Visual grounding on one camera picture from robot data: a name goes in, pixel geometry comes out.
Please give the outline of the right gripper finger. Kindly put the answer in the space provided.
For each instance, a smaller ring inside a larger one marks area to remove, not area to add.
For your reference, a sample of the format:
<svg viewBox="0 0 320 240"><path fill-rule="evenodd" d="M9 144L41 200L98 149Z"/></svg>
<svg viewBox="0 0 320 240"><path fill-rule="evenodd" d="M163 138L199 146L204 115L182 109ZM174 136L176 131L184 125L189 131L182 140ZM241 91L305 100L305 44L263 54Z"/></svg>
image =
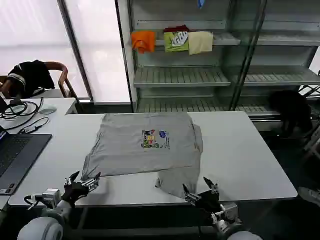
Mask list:
<svg viewBox="0 0 320 240"><path fill-rule="evenodd" d="M218 185L214 184L209 178L203 177L206 185L209 187L213 194L218 194Z"/></svg>
<svg viewBox="0 0 320 240"><path fill-rule="evenodd" d="M188 203L196 203L201 199L201 197L195 193L190 192L188 187L183 183L182 184L183 191L184 191L184 200Z"/></svg>

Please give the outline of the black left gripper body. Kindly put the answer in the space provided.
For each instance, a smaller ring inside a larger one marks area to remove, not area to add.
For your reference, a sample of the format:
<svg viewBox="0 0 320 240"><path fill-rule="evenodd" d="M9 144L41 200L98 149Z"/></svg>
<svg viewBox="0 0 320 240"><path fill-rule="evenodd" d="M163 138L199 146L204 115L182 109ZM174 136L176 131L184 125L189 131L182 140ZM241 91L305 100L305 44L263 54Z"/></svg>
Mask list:
<svg viewBox="0 0 320 240"><path fill-rule="evenodd" d="M82 185L81 182L72 182L71 184L64 185L64 194L61 199L74 208L75 203L83 197L86 197L89 193L89 188Z"/></svg>

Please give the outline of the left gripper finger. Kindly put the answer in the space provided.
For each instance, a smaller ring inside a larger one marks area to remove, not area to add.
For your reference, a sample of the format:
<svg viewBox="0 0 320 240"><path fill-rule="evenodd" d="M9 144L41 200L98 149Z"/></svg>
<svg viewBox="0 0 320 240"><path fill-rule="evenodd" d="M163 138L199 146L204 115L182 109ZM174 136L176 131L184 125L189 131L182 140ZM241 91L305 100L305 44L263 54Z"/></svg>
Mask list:
<svg viewBox="0 0 320 240"><path fill-rule="evenodd" d="M72 173L69 177L66 177L64 186L65 187L67 187L67 186L68 187L75 187L77 185L77 182L75 180L78 177L79 173L80 173L79 171L76 171L76 172Z"/></svg>
<svg viewBox="0 0 320 240"><path fill-rule="evenodd" d="M92 192L99 186L101 172L97 173L93 178L90 178L81 183L81 186L84 187L88 192Z"/></svg>

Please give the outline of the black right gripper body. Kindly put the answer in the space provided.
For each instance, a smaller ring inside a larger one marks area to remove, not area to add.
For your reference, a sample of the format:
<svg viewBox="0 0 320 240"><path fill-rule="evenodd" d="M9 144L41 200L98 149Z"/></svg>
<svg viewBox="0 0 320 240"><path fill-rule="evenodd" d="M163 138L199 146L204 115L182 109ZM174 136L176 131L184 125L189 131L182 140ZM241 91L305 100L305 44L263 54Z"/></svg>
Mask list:
<svg viewBox="0 0 320 240"><path fill-rule="evenodd" d="M198 194L198 199L195 201L196 208L203 209L207 213L216 213L221 210L220 193L218 190L207 190Z"/></svg>

